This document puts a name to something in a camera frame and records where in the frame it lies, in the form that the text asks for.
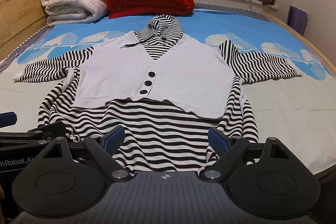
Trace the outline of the striped hoodie with white vest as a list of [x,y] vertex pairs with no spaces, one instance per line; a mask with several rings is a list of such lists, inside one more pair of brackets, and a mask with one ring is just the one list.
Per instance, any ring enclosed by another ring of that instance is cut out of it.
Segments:
[[28,64],[14,80],[58,82],[38,124],[63,122],[73,141],[123,127],[114,158],[130,173],[201,173],[218,159],[210,128],[259,139],[243,85],[298,75],[286,58],[242,53],[229,39],[207,46],[185,34],[177,18],[160,15],[139,31]]

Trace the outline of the blue white patterned bedspread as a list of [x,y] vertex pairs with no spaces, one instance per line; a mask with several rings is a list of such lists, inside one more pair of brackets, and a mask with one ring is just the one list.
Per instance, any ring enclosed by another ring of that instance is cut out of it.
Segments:
[[[85,48],[143,28],[148,16],[102,18],[90,24],[45,28],[29,38],[1,68],[1,112],[13,111],[16,125],[8,131],[36,127],[38,110],[55,83],[15,83],[23,67]],[[244,86],[256,118],[260,141],[278,137],[313,173],[335,164],[335,78],[302,42],[256,12],[216,7],[179,17],[190,37],[211,47],[230,40],[241,52],[265,52],[289,59],[299,76]]]

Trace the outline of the wooden bed headboard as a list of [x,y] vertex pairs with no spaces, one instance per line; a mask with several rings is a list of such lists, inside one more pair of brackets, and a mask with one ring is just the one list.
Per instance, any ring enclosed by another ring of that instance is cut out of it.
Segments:
[[40,0],[1,0],[1,60],[46,25]]

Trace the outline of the purple bag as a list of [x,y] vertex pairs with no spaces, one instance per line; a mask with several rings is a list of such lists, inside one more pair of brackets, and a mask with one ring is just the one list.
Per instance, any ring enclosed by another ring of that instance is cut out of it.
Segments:
[[307,16],[308,13],[305,10],[290,5],[286,24],[300,35],[303,35],[307,23]]

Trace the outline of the wooden bed frame edge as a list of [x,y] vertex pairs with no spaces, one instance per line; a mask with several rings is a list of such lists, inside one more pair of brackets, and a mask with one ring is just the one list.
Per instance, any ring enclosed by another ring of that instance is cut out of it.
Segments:
[[282,20],[277,18],[276,16],[272,15],[269,12],[262,12],[265,16],[267,16],[270,20],[287,30],[292,36],[294,36],[297,40],[303,42],[305,46],[314,53],[321,61],[325,67],[329,70],[329,72],[335,77],[336,76],[336,70],[333,63],[316,47],[314,46],[308,39],[304,38],[302,35],[300,35],[297,31],[292,29],[290,26],[288,26],[286,23],[284,23]]

